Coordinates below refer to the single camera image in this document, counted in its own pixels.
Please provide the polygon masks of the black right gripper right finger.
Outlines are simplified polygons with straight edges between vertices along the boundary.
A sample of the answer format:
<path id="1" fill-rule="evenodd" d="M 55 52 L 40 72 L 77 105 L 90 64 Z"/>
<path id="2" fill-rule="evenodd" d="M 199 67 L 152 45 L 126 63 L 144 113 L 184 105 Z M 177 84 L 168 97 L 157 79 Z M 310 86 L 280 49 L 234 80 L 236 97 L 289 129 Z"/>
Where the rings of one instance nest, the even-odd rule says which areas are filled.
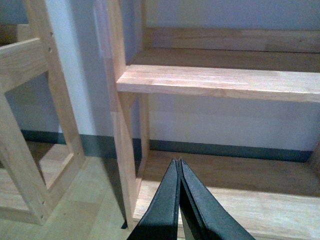
<path id="1" fill-rule="evenodd" d="M 178 161 L 183 231 L 187 240 L 253 240 L 217 201 L 187 163 Z"/>

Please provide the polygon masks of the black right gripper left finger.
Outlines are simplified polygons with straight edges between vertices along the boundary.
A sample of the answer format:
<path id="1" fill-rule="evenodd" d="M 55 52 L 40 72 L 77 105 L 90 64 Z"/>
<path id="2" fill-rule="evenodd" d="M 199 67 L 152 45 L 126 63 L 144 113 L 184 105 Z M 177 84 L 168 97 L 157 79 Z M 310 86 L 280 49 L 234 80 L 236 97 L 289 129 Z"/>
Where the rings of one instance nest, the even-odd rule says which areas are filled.
<path id="1" fill-rule="evenodd" d="M 173 159 L 150 202 L 129 235 L 129 240 L 176 240 L 178 236 L 181 178 L 178 161 Z"/>

